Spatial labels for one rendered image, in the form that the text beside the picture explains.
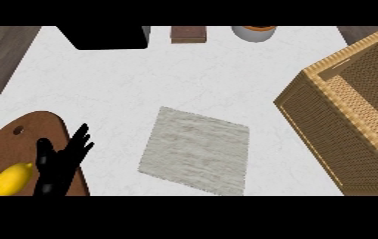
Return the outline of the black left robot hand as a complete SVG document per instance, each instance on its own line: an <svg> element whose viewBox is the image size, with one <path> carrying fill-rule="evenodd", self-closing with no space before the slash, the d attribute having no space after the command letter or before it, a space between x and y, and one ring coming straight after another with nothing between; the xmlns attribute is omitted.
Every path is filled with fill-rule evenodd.
<svg viewBox="0 0 378 239"><path fill-rule="evenodd" d="M83 124L62 150L55 151L47 138L37 140L38 180L34 188L35 196L62 197L66 195L77 168L94 146L89 139L89 125Z"/></svg>

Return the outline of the grey woven placemat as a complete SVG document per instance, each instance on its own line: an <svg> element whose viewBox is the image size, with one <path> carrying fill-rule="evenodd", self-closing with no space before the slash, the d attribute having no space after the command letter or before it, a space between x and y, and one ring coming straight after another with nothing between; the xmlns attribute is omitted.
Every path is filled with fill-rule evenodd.
<svg viewBox="0 0 378 239"><path fill-rule="evenodd" d="M242 195L249 128L161 107L139 172L217 195Z"/></svg>

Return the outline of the brown wicker basket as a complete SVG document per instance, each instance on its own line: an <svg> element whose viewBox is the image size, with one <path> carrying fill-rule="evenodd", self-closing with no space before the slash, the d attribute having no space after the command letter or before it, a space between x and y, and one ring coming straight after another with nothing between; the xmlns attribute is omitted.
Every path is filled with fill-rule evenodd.
<svg viewBox="0 0 378 239"><path fill-rule="evenodd" d="M300 71L275 105L341 192L378 196L378 32Z"/></svg>

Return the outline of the yellow lemon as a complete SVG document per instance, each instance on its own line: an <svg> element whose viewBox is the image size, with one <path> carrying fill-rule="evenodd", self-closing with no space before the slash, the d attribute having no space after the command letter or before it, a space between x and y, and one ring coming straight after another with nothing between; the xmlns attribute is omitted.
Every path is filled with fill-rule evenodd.
<svg viewBox="0 0 378 239"><path fill-rule="evenodd" d="M32 177L32 164L16 163L0 173L0 196L15 195Z"/></svg>

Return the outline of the brown wooden cutting board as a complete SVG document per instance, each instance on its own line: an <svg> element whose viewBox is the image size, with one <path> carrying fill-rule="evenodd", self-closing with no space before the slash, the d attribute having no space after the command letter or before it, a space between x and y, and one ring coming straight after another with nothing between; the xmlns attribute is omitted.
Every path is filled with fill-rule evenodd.
<svg viewBox="0 0 378 239"><path fill-rule="evenodd" d="M32 162L32 177L13 196L32 196L38 179L35 144L49 138L55 151L65 148L69 134L60 117L49 111L34 111L15 119L0 129L0 172L16 163ZM81 168L78 167L66 196L90 196Z"/></svg>

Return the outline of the black appliance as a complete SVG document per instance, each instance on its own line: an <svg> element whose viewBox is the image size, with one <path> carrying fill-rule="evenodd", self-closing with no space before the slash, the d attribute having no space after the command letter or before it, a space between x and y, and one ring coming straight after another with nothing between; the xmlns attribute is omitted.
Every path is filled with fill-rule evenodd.
<svg viewBox="0 0 378 239"><path fill-rule="evenodd" d="M59 26L78 50L146 49L149 26Z"/></svg>

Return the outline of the brown wooden box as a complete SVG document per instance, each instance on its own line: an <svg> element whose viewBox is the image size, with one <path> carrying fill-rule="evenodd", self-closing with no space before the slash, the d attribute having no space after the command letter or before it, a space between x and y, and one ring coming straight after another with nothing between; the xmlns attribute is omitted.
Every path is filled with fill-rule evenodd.
<svg viewBox="0 0 378 239"><path fill-rule="evenodd" d="M205 43L207 28L204 26L173 26L170 37L173 43Z"/></svg>

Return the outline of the white pot with orange rim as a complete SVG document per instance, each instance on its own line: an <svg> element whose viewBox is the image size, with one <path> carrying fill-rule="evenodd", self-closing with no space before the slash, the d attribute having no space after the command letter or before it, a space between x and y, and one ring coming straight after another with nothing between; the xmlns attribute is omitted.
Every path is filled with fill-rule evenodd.
<svg viewBox="0 0 378 239"><path fill-rule="evenodd" d="M254 27L254 26L233 26L232 31L235 35L247 42L264 42L273 35L275 26Z"/></svg>

